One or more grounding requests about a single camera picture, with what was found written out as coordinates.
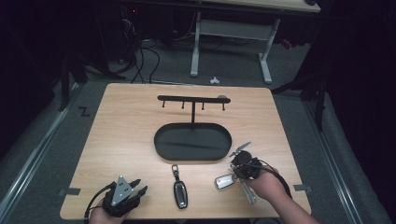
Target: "desk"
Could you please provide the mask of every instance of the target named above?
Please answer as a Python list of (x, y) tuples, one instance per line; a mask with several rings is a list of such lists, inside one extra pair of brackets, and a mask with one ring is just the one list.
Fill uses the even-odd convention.
[[(290, 185), (293, 199), (311, 212), (305, 192), (294, 190), (293, 185), (301, 185), (302, 181), (268, 89), (110, 84), (70, 184), (70, 188), (81, 191), (79, 195), (66, 195), (62, 218), (82, 219), (93, 195), (117, 181), (119, 175), (128, 182), (142, 179), (140, 188), (148, 186), (130, 219), (277, 217), (274, 208), (263, 199), (250, 205), (239, 183), (216, 189), (215, 178), (230, 172), (229, 157), (175, 162), (157, 154), (153, 142), (157, 130), (167, 123), (191, 120), (191, 104), (186, 103), (182, 109), (181, 103), (166, 102), (162, 107), (158, 95), (230, 98), (224, 111), (222, 105), (205, 105), (205, 110), (198, 105), (195, 121), (225, 127), (233, 139), (231, 151), (251, 140), (245, 150), (275, 166)], [(172, 164), (178, 165), (180, 179), (189, 194), (189, 206), (183, 210), (177, 208), (173, 194)]]
[[(263, 7), (271, 9), (292, 10), (300, 12), (320, 12), (318, 5), (309, 6), (304, 0), (203, 0), (207, 3), (231, 4), (244, 7)], [(262, 68), (264, 82), (272, 83), (271, 74), (268, 69), (267, 57), (276, 36), (276, 31), (280, 19), (275, 19), (272, 25), (256, 25), (227, 21), (201, 20), (201, 13), (198, 12), (195, 24), (195, 44), (191, 60), (191, 76), (198, 76), (199, 63), (199, 40), (200, 35), (219, 35), (236, 38), (246, 38), (266, 41), (265, 48), (259, 53), (259, 62)]]

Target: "person's left hand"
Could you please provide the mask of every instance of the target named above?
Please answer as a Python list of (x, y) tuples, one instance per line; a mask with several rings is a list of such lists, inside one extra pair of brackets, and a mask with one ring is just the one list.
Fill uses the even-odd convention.
[[(102, 206), (101, 200), (96, 206)], [(128, 217), (130, 212), (122, 217), (112, 217), (102, 207), (93, 208), (90, 216), (90, 224), (121, 224)]]

